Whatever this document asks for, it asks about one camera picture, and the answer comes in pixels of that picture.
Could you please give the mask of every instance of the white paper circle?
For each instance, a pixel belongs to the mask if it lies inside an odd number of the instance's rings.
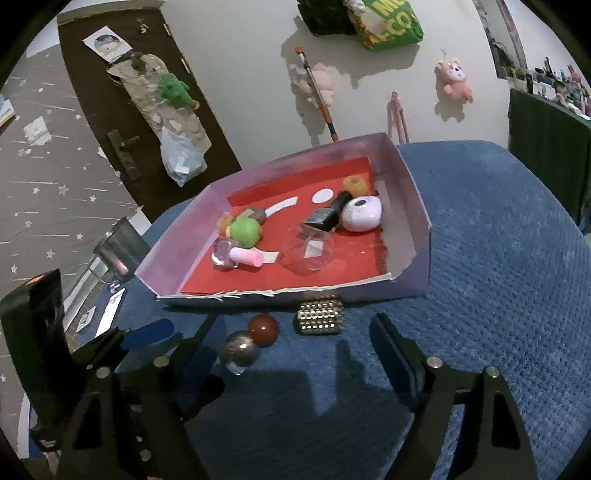
[[[318,190],[312,195],[312,202],[314,203],[326,203],[328,202],[335,193],[331,189]]]

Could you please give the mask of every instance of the pink cardboard box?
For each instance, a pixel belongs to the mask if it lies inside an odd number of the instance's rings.
[[[196,265],[218,237],[216,222],[230,212],[228,196],[280,177],[341,161],[368,157],[384,206],[382,241],[388,249],[385,274],[349,284],[214,295],[181,293]],[[290,304],[337,297],[344,302],[424,295],[429,285],[431,222],[396,147],[386,134],[341,140],[237,172],[207,186],[164,232],[136,276],[163,302],[196,307]]]

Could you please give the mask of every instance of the silver ball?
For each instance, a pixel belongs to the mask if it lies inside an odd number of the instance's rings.
[[[261,348],[248,335],[246,330],[238,330],[226,337],[220,352],[224,364],[234,362],[239,367],[251,366],[261,353]]]

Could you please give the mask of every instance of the pink stuffed animal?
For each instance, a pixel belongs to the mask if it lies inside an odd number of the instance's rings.
[[[292,83],[296,85],[300,91],[308,96],[307,100],[312,105],[318,107],[318,105],[316,105],[316,98],[314,98],[314,94],[312,93],[312,87],[308,84],[309,78],[306,71],[296,67],[295,65],[291,65],[290,75]],[[322,65],[321,63],[317,63],[312,67],[312,75],[314,75],[314,80],[316,81],[316,85],[318,85],[318,90],[320,91],[322,101],[326,106],[331,106],[333,103],[334,92],[332,89],[332,81],[330,80],[328,68],[326,68],[326,66]]]
[[[446,83],[444,90],[451,98],[472,101],[472,89],[466,83],[466,74],[460,67],[458,59],[441,60],[437,64],[437,69]]]

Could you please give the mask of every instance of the brown stone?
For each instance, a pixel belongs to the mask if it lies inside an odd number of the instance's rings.
[[[258,346],[270,346],[279,336],[279,324],[272,316],[261,313],[248,322],[248,334]]]

